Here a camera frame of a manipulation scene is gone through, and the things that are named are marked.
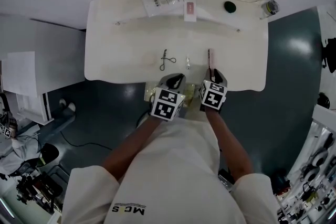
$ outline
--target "white vanity table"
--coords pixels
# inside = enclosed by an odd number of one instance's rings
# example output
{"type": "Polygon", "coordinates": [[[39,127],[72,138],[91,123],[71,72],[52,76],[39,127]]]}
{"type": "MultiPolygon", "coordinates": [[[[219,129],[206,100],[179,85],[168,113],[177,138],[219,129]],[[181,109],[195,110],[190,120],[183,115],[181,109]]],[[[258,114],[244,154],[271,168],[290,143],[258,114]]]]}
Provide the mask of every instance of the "white vanity table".
{"type": "Polygon", "coordinates": [[[230,91],[262,91],[266,82],[267,20],[260,20],[264,0],[196,0],[197,22],[185,22],[183,11],[146,18],[141,0],[91,2],[86,37],[85,76],[112,83],[159,81],[181,72],[200,84],[207,68],[207,50],[228,80],[230,91]],[[223,3],[233,2],[229,14],[223,3]],[[160,70],[161,57],[165,62],[160,70]],[[186,68],[190,58],[191,69],[186,68]]]}

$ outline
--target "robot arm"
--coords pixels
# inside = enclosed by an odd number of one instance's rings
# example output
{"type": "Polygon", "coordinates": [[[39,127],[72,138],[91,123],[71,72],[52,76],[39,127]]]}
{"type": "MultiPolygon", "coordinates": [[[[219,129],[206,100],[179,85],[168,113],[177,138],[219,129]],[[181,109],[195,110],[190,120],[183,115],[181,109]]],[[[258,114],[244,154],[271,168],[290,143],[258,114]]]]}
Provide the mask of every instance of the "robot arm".
{"type": "Polygon", "coordinates": [[[172,121],[183,105],[185,83],[186,78],[182,73],[163,77],[155,89],[151,115],[163,120],[172,121]]]}
{"type": "Polygon", "coordinates": [[[204,106],[208,106],[217,111],[220,111],[223,103],[226,100],[227,80],[217,69],[208,68],[205,79],[200,90],[201,110],[204,111],[204,106]]]}

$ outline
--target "small metal clip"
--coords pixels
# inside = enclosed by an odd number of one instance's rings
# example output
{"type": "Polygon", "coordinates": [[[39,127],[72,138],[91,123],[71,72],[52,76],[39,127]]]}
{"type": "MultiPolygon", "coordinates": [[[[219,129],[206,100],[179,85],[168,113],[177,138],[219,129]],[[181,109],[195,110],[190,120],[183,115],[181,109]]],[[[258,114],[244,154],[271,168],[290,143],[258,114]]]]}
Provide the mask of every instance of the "small metal clip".
{"type": "Polygon", "coordinates": [[[187,69],[189,70],[191,68],[190,66],[190,58],[187,56],[187,69]]]}

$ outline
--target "black round object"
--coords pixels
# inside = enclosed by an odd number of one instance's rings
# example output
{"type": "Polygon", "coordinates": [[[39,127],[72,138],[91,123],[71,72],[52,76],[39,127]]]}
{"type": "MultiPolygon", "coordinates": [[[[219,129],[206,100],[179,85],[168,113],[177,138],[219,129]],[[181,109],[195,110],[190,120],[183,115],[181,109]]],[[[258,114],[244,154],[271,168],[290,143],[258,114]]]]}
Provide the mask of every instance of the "black round object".
{"type": "Polygon", "coordinates": [[[323,92],[320,92],[319,93],[319,98],[317,99],[317,104],[326,108],[326,109],[329,109],[329,107],[330,107],[329,98],[323,92]]]}
{"type": "Polygon", "coordinates": [[[229,13],[233,13],[237,10],[236,5],[230,1],[224,2],[224,8],[229,13]]]}
{"type": "Polygon", "coordinates": [[[324,158],[320,158],[317,162],[316,162],[316,166],[320,166],[321,164],[324,163],[324,158]]]}
{"type": "Polygon", "coordinates": [[[311,182],[316,177],[316,174],[312,174],[310,177],[308,177],[308,182],[311,182]]]}
{"type": "Polygon", "coordinates": [[[322,204],[327,205],[330,202],[330,198],[327,197],[326,199],[323,200],[322,204]]]}

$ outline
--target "white box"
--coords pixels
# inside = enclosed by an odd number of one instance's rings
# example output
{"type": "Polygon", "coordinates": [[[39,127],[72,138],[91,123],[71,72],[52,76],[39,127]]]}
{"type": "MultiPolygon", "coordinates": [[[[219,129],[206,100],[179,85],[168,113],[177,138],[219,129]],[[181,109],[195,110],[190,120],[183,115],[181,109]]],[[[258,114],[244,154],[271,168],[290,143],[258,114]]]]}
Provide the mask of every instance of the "white box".
{"type": "Polygon", "coordinates": [[[196,0],[184,0],[184,21],[195,22],[196,20],[196,0]]]}
{"type": "Polygon", "coordinates": [[[219,110],[226,100],[227,87],[204,80],[199,97],[203,105],[219,110]]]}
{"type": "Polygon", "coordinates": [[[172,121],[180,111],[185,95],[156,87],[151,115],[172,121]]]}

